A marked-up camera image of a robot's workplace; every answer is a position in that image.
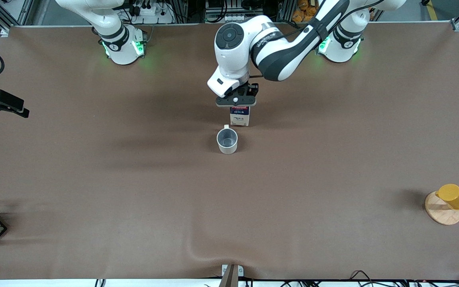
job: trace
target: brown table surface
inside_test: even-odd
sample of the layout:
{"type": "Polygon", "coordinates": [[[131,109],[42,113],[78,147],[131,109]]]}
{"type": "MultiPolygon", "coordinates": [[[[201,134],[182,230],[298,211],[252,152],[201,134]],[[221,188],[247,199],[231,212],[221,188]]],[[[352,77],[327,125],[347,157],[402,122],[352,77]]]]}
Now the brown table surface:
{"type": "Polygon", "coordinates": [[[156,27],[118,66],[89,28],[0,39],[0,278],[459,279],[459,223],[423,211],[459,184],[459,33],[370,24],[355,57],[257,80],[237,153],[206,81],[218,26],[156,27]]]}

